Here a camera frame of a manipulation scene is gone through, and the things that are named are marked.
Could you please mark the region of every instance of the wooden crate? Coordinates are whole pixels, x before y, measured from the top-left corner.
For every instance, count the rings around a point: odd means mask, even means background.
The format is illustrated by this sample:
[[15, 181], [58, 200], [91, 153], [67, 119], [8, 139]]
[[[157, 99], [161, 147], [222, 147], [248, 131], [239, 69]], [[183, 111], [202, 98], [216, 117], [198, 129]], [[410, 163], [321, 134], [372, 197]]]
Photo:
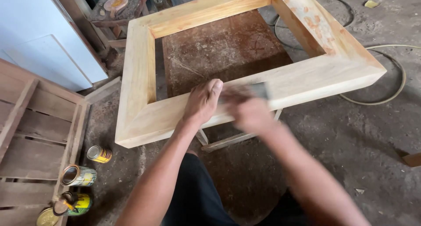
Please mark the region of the wooden crate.
[[84, 98], [0, 59], [0, 226], [35, 225], [69, 190], [58, 178], [78, 158], [90, 107]]

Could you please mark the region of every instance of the person's hand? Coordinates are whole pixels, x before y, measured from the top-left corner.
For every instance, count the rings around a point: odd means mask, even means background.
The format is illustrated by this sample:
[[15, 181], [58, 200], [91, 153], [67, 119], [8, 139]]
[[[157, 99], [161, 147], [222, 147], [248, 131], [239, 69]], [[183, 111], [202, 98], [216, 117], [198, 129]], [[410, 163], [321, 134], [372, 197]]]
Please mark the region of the person's hand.
[[255, 97], [246, 86], [230, 86], [222, 91], [228, 113], [235, 118], [234, 125], [246, 132], [261, 135], [276, 123], [267, 101]]
[[213, 79], [192, 89], [182, 120], [201, 126], [209, 121], [216, 110], [219, 94], [224, 83]]

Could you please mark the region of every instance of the white panel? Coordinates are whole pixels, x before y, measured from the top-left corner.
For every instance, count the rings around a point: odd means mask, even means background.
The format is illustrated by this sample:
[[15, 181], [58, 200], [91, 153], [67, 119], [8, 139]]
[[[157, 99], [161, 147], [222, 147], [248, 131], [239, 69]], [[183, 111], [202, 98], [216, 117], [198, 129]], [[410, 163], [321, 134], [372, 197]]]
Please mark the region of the white panel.
[[92, 83], [107, 78], [52, 0], [1, 0], [0, 11], [0, 50], [52, 34]]
[[92, 87], [51, 35], [13, 46], [5, 52], [18, 66], [67, 89], [80, 91]]

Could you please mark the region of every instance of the black shorts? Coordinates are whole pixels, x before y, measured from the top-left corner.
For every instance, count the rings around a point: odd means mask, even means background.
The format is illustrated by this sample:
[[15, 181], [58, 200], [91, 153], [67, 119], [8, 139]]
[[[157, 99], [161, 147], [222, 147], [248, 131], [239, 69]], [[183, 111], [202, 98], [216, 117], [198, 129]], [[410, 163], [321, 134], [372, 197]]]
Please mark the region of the black shorts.
[[[162, 221], [163, 226], [238, 226], [225, 212], [213, 181], [200, 159], [184, 155], [176, 188]], [[287, 192], [257, 226], [307, 226], [300, 205]]]

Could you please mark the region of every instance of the concrete floor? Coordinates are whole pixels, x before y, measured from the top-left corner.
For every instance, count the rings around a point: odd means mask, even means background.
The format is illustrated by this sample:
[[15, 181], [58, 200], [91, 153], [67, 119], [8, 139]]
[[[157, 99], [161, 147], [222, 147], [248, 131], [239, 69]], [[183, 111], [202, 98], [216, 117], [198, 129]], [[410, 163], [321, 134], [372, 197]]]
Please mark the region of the concrete floor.
[[[335, 0], [318, 0], [339, 22], [350, 19], [347, 8]], [[367, 0], [345, 0], [355, 9], [355, 24], [347, 28], [363, 45], [401, 43], [421, 45], [421, 0], [374, 0], [377, 8], [363, 6]], [[273, 22], [272, 8], [260, 13]], [[287, 29], [277, 33], [285, 42], [298, 45]], [[305, 148], [335, 176], [373, 225], [421, 225], [421, 168], [409, 168], [401, 156], [421, 152], [421, 51], [381, 48], [402, 63], [408, 75], [403, 92], [387, 104], [361, 106], [339, 96], [285, 108], [287, 123]], [[287, 48], [294, 62], [307, 58]], [[401, 72], [387, 58], [373, 53], [388, 72], [374, 85], [349, 94], [362, 101], [391, 96], [400, 85]], [[112, 78], [122, 75], [124, 56], [110, 53], [106, 59]], [[161, 41], [156, 41], [158, 99], [166, 98]], [[69, 225], [113, 225], [129, 193], [166, 140], [126, 149], [114, 143], [120, 92], [92, 105], [83, 152], [92, 145], [113, 151], [107, 164], [82, 157], [82, 165], [98, 171], [89, 191], [95, 197], [90, 212], [73, 217]], [[237, 134], [231, 124], [205, 129], [210, 142]], [[197, 150], [221, 196], [225, 209], [241, 225], [253, 225], [267, 215], [284, 192], [281, 167], [257, 139], [213, 153]], [[365, 190], [363, 194], [355, 189]]]

